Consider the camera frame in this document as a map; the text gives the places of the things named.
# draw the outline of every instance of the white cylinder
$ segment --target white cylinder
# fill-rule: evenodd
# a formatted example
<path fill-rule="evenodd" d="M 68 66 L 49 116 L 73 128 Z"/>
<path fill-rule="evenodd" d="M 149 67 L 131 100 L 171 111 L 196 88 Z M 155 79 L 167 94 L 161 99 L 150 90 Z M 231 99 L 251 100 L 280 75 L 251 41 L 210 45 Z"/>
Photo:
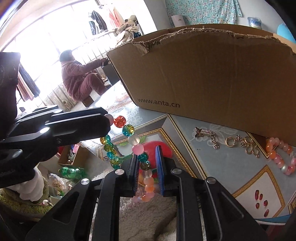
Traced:
<path fill-rule="evenodd" d="M 171 18 L 175 27 L 186 26 L 182 14 L 173 15 Z"/>

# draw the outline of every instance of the pink clothing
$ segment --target pink clothing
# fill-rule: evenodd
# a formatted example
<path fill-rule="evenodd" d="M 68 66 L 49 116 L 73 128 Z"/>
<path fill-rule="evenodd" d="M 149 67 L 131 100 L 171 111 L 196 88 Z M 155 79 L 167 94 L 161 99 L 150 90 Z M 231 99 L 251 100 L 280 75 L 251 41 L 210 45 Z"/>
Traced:
<path fill-rule="evenodd" d="M 101 77 L 89 73 L 100 67 L 101 64 L 99 59 L 86 65 L 77 64 L 76 61 L 61 62 L 64 86 L 74 100 L 84 100 L 92 90 L 95 90 L 99 95 L 107 90 Z"/>

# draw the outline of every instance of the jacket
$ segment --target jacket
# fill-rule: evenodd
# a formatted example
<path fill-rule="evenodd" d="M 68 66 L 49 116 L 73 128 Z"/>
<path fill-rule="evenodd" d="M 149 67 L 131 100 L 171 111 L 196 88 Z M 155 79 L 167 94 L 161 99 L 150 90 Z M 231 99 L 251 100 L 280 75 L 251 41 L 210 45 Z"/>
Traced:
<path fill-rule="evenodd" d="M 79 87 L 90 71 L 102 65 L 101 60 L 96 59 L 86 65 L 80 65 L 77 61 L 64 61 L 62 65 L 63 84 L 67 89 L 68 94 L 77 101 L 81 101 L 79 96 Z"/>

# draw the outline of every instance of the pink beaded bracelet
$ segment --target pink beaded bracelet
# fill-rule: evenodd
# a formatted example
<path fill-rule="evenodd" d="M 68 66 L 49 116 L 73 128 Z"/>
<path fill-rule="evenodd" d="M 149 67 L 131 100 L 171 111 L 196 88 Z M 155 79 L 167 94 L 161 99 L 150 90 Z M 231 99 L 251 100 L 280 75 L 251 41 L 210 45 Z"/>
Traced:
<path fill-rule="evenodd" d="M 282 159 L 282 157 L 273 150 L 274 147 L 279 147 L 283 149 L 283 151 L 287 152 L 288 155 L 290 155 L 293 151 L 293 147 L 289 146 L 287 143 L 284 143 L 283 140 L 279 140 L 279 138 L 269 138 L 268 143 L 266 144 L 266 151 L 269 154 L 270 159 L 272 159 L 276 164 L 277 167 L 281 169 L 281 171 L 286 174 L 290 175 L 295 171 L 295 165 L 296 165 L 296 158 L 293 157 L 291 160 L 291 165 L 288 166 L 285 164 L 285 161 Z"/>

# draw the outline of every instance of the plastic bag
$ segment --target plastic bag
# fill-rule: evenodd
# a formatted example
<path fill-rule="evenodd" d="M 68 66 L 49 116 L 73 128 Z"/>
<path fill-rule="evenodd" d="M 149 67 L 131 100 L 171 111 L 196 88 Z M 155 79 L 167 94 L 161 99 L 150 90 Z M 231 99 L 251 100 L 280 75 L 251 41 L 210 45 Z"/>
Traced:
<path fill-rule="evenodd" d="M 75 185 L 71 180 L 61 178 L 50 173 L 48 176 L 49 195 L 53 197 L 63 197 Z"/>

